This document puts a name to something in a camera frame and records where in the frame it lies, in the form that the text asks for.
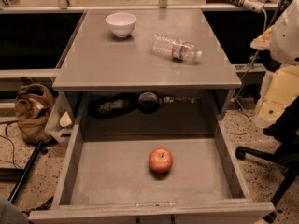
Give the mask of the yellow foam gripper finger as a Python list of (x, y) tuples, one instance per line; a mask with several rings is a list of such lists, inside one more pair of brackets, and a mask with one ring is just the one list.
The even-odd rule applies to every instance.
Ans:
[(272, 43), (272, 34), (273, 34), (274, 26), (270, 26), (267, 28), (261, 35), (254, 38), (250, 46), (253, 49), (257, 50), (270, 50), (271, 49), (271, 43)]
[(267, 71), (263, 77), (260, 99), (255, 107), (253, 122), (268, 128), (299, 96), (299, 67), (282, 65), (276, 72)]

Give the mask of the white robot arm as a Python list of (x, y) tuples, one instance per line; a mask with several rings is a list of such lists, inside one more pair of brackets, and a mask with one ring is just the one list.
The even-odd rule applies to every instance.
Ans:
[(255, 125), (267, 128), (299, 96), (299, 0), (293, 0), (275, 24), (255, 38), (250, 46), (269, 50), (271, 58), (280, 63), (277, 71), (265, 73), (261, 97), (255, 107)]

